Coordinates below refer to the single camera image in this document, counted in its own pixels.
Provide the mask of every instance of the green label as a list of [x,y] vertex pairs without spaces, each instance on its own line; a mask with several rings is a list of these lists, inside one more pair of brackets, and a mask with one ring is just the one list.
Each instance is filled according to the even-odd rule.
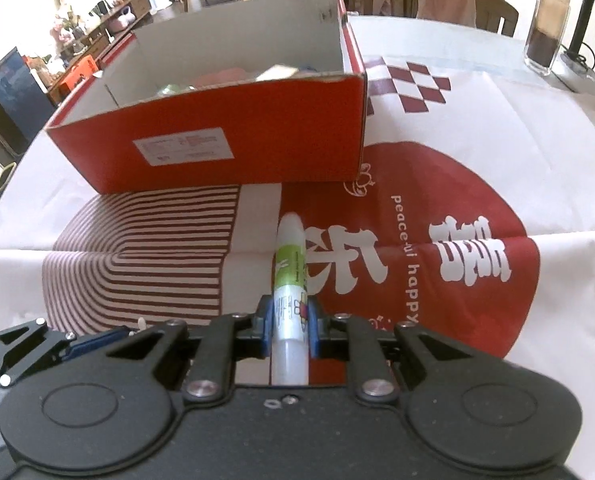
[[306,288],[306,262],[302,248],[285,245],[275,253],[275,281],[273,290],[279,286],[297,285]]

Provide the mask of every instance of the striped pattern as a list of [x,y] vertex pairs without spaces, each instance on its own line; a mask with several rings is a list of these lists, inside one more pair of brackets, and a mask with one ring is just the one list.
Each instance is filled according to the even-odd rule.
[[95,333],[179,317],[208,324],[222,303],[222,266],[239,187],[97,196],[44,259],[49,322]]

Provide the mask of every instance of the dining table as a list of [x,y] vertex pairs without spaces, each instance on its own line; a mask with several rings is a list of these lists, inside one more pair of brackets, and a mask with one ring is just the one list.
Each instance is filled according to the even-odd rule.
[[[421,323],[565,384],[583,409],[567,465],[595,480],[595,97],[529,70],[521,40],[349,20],[368,76],[354,182],[101,196],[41,132],[0,201],[0,330],[254,312],[295,211],[327,312]],[[311,382],[339,372],[314,363]]]

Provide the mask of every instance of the white sticker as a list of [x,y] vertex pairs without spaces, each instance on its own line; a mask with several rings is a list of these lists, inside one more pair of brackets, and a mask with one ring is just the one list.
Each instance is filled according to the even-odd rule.
[[151,166],[234,158],[222,128],[134,140]]

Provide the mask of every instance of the orange box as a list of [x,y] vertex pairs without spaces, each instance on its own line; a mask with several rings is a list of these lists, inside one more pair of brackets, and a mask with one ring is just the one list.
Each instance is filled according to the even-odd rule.
[[63,79],[62,84],[65,84],[69,90],[72,90],[78,83],[82,80],[92,76],[94,73],[98,71],[97,65],[92,56],[84,56],[81,60],[79,60],[71,70],[69,70],[68,75]]
[[[367,77],[342,0],[253,0],[142,27],[46,129],[101,193],[350,181],[361,162]],[[157,97],[239,68],[309,67]]]

